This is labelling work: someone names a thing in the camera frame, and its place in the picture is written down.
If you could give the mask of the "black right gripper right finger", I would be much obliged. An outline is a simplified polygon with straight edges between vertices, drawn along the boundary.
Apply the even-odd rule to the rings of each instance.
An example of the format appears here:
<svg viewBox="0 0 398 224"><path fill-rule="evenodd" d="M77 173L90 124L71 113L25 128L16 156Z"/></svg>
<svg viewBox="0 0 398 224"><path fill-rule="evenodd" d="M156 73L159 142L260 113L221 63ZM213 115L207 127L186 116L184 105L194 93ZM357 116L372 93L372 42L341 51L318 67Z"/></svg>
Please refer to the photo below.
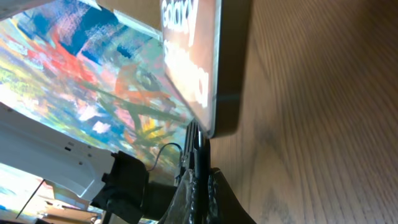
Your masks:
<svg viewBox="0 0 398 224"><path fill-rule="evenodd" d="M210 172L210 223L256 224L241 206L219 168Z"/></svg>

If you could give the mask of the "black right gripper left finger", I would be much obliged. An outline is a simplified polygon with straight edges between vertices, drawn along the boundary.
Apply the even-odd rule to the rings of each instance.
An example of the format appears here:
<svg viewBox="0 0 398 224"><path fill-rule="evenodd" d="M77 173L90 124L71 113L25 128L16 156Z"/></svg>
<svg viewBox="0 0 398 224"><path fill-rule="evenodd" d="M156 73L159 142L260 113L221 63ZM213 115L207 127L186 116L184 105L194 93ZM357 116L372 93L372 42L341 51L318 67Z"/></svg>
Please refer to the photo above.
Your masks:
<svg viewBox="0 0 398 224"><path fill-rule="evenodd" d="M187 126L185 144L175 173L177 189L159 223L206 223L209 174L210 143L200 125L193 120Z"/></svg>

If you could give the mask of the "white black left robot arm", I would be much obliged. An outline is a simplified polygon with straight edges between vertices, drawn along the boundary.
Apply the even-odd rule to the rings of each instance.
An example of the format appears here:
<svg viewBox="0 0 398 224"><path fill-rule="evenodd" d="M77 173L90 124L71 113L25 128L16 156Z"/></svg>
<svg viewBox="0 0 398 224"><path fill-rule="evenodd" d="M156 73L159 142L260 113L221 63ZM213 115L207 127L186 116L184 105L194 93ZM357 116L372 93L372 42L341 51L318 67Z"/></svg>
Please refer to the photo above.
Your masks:
<svg viewBox="0 0 398 224"><path fill-rule="evenodd" d="M139 159L73 139L5 104L1 163L61 185L128 223L160 220L177 190L151 182Z"/></svg>

